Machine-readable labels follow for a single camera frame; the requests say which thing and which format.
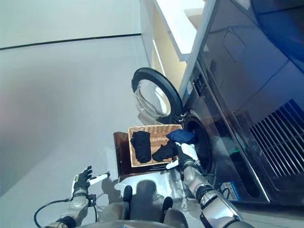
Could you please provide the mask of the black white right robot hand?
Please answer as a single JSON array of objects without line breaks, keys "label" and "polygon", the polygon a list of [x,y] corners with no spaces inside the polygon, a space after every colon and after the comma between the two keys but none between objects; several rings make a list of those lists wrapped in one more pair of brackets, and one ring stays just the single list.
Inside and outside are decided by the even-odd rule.
[{"label": "black white right robot hand", "polygon": [[177,158],[166,165],[166,169],[170,170],[176,167],[185,169],[188,166],[194,167],[198,163],[198,156],[194,145],[186,143],[175,143],[175,149],[178,153]]}]

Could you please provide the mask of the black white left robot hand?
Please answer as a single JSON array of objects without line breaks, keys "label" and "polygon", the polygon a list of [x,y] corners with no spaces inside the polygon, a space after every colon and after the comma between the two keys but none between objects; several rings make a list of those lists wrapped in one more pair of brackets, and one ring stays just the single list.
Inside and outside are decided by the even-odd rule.
[{"label": "black white left robot hand", "polygon": [[88,188],[91,185],[95,185],[110,176],[110,172],[92,176],[92,166],[87,166],[81,173],[76,174],[71,188],[71,196],[73,197],[77,193],[88,193]]}]

